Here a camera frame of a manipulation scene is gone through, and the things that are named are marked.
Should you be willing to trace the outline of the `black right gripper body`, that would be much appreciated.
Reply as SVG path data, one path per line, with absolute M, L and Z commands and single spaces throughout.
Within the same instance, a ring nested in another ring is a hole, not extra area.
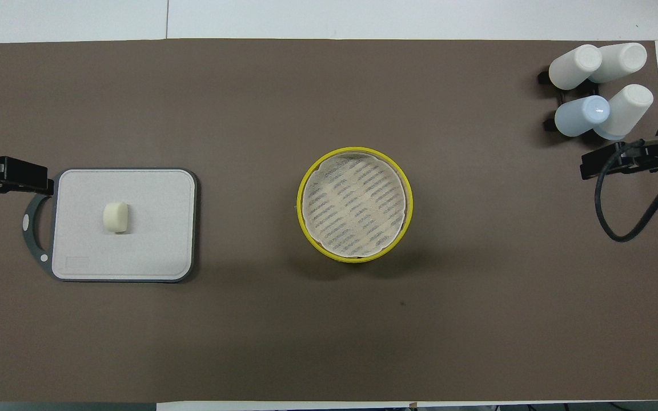
M 658 136 L 624 143 L 617 141 L 581 157 L 580 177 L 595 179 L 599 175 L 636 174 L 658 171 Z

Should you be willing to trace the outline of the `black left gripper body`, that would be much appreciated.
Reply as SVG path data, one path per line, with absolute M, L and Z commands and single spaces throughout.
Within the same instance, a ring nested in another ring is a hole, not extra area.
M 53 188 L 54 182 L 49 178 L 47 167 L 0 156 L 0 194 L 16 191 L 51 196 Z

